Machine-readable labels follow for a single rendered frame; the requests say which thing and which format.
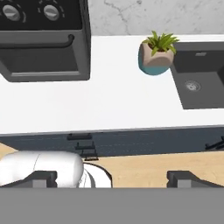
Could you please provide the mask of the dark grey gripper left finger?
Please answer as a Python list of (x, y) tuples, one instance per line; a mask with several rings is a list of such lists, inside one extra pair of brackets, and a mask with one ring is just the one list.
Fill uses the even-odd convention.
[(57, 177), (56, 171), (34, 171), (24, 179), (2, 185), (2, 188), (57, 188)]

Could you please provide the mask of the silver sink drain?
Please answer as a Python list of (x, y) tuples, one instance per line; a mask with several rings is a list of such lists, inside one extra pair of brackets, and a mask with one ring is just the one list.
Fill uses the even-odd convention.
[(194, 81), (194, 80), (188, 80), (186, 83), (185, 83), (185, 88), (189, 91), (192, 91), (192, 92), (197, 92), (197, 91), (200, 91), (201, 89), (201, 85), (197, 82), (197, 81)]

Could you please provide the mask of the blue-grey cupboard run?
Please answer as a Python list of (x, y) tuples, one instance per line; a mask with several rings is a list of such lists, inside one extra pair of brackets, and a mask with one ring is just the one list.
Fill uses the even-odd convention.
[(200, 152), (224, 136), (224, 127), (91, 132), (89, 140), (68, 141), (68, 134), (0, 136), (19, 151), (71, 151), (82, 157), (118, 157)]

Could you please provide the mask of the grey oven knob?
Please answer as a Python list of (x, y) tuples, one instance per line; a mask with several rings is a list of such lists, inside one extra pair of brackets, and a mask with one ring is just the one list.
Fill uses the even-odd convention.
[(59, 10), (55, 6), (50, 4), (44, 7), (44, 14), (51, 21), (56, 21), (60, 17)]
[(18, 7), (15, 4), (7, 3), (2, 8), (3, 15), (10, 21), (17, 22), (20, 20), (21, 15)]

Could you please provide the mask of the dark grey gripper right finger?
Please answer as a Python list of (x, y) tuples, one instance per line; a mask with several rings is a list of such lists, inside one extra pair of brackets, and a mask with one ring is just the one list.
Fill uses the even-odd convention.
[(167, 187), (172, 188), (194, 188), (194, 187), (222, 187), (210, 181), (198, 178), (190, 171), (168, 171), (166, 174), (168, 179)]

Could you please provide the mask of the white rounded object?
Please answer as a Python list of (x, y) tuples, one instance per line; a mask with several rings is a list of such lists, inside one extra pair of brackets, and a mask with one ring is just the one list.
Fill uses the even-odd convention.
[(112, 176), (103, 167), (84, 163), (66, 151), (16, 151), (0, 159), (0, 186), (27, 178), (33, 172), (57, 172), (58, 188), (112, 188)]

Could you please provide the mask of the green plant in beige-teal pot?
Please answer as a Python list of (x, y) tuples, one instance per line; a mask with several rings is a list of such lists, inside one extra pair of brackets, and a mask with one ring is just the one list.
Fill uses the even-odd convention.
[(156, 31), (152, 31), (151, 35), (139, 46), (139, 69), (148, 75), (159, 75), (166, 72), (177, 53), (174, 45), (178, 42), (179, 38), (172, 33), (158, 35)]

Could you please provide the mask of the dark grey sink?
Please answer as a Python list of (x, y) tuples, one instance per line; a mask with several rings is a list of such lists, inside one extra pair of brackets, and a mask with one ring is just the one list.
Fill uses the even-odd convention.
[[(224, 109), (224, 41), (178, 42), (171, 65), (183, 109)], [(197, 81), (200, 91), (186, 89)]]

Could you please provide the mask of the dark grey oven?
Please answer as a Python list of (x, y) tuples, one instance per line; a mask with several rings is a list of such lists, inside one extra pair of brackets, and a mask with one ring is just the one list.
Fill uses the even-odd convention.
[[(2, 11), (15, 4), (21, 18), (14, 22)], [(59, 10), (49, 20), (46, 5)], [(10, 82), (86, 81), (90, 78), (91, 28), (88, 0), (0, 0), (0, 44), (73, 43), (66, 48), (0, 49), (0, 74)]]

